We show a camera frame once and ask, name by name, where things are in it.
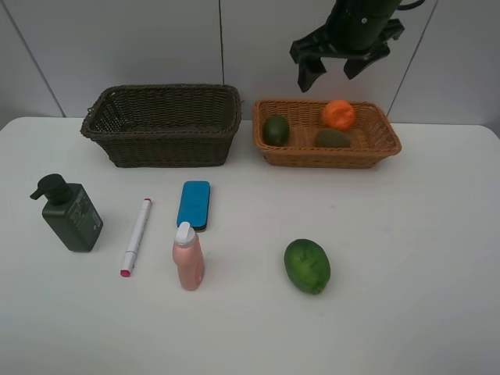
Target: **green lime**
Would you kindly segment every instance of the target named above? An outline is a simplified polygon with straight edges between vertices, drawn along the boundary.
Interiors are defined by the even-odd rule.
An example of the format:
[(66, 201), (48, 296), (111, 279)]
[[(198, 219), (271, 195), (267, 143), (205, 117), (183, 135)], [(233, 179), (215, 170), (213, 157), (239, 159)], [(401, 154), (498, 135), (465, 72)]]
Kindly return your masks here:
[(301, 291), (318, 295), (330, 280), (330, 262), (316, 242), (295, 240), (284, 252), (284, 266), (290, 281)]
[(264, 142), (269, 146), (283, 146), (290, 137), (288, 121), (283, 116), (274, 115), (266, 120), (262, 129)]

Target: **basket rim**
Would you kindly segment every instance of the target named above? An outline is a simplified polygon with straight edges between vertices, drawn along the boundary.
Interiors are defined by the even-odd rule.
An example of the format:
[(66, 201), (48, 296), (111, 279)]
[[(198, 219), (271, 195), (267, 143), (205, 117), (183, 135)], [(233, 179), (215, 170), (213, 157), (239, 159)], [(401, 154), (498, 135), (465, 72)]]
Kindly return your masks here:
[[(104, 101), (116, 91), (136, 90), (222, 90), (232, 94), (234, 100), (233, 115), (230, 126), (221, 130), (179, 130), (166, 129), (161, 131), (97, 131), (91, 129), (92, 122), (98, 115)], [(91, 140), (123, 140), (123, 139), (162, 139), (162, 138), (232, 138), (237, 132), (241, 122), (241, 98), (237, 88), (228, 84), (125, 84), (106, 88), (95, 101), (84, 118), (80, 132)]]
[(295, 103), (295, 104), (328, 104), (329, 100), (314, 100), (314, 99), (293, 99), (293, 98), (264, 98), (255, 102), (253, 111), (252, 111), (252, 133), (253, 133), (253, 141), (257, 148), (261, 152), (273, 153), (273, 154), (284, 154), (284, 155), (351, 155), (351, 156), (373, 156), (373, 157), (382, 157), (386, 158), (388, 156), (397, 155), (401, 150), (401, 142), (398, 138), (398, 135), (394, 132), (389, 119), (385, 115), (382, 109), (372, 103), (372, 102), (355, 102), (348, 101), (351, 104), (356, 105), (365, 105), (374, 108), (378, 111), (379, 115), (384, 120), (384, 124), (389, 131), (390, 135), (395, 141), (395, 145), (391, 148), (322, 148), (322, 147), (279, 147), (279, 146), (270, 146), (264, 143), (262, 132), (259, 129), (259, 108), (261, 104), (265, 103), (276, 103), (276, 102), (284, 102), (284, 103)]

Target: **light brown wicker basket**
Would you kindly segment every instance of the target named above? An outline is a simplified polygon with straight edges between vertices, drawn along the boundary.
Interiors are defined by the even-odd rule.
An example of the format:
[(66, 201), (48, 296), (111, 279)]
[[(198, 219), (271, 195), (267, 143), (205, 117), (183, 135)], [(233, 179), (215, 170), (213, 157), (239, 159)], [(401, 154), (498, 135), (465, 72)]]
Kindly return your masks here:
[[(314, 138), (324, 127), (322, 112), (328, 102), (296, 99), (260, 100), (253, 109), (253, 141), (269, 164), (326, 168), (371, 168), (401, 151), (401, 143), (388, 118), (376, 105), (351, 102), (356, 120), (348, 132), (351, 148), (317, 148)], [(290, 124), (284, 147), (263, 140), (263, 126), (272, 115), (282, 115)]]

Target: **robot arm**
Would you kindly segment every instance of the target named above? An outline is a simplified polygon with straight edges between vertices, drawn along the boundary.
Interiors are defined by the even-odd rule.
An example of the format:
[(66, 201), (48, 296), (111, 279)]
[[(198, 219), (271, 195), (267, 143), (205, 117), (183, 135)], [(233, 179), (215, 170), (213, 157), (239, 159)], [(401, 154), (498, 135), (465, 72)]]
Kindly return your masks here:
[(298, 85), (308, 91), (314, 81), (327, 72), (322, 57), (347, 59), (344, 72), (356, 77), (369, 65), (387, 57), (390, 39), (398, 40), (405, 30), (399, 20), (391, 20), (396, 10), (422, 5), (417, 0), (337, 0), (327, 22), (306, 37), (294, 41), (290, 55), (298, 64)]

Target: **dark brown wicker basket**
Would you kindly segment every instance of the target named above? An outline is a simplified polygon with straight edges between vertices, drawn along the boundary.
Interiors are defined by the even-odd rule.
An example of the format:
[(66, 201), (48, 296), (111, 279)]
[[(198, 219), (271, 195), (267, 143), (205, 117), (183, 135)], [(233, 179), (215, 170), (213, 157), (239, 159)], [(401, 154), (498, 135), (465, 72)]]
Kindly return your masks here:
[[(348, 132), (350, 148), (315, 147), (314, 138), (324, 127), (321, 113), (327, 104), (302, 99), (257, 101), (253, 109), (253, 141), (266, 161), (275, 166), (371, 168), (401, 151), (398, 136), (384, 112), (368, 102), (351, 102), (356, 120)], [(272, 115), (282, 115), (290, 124), (290, 138), (284, 147), (264, 143), (263, 126)]]
[(89, 109), (81, 133), (120, 167), (220, 166), (240, 121), (231, 86), (117, 86)]

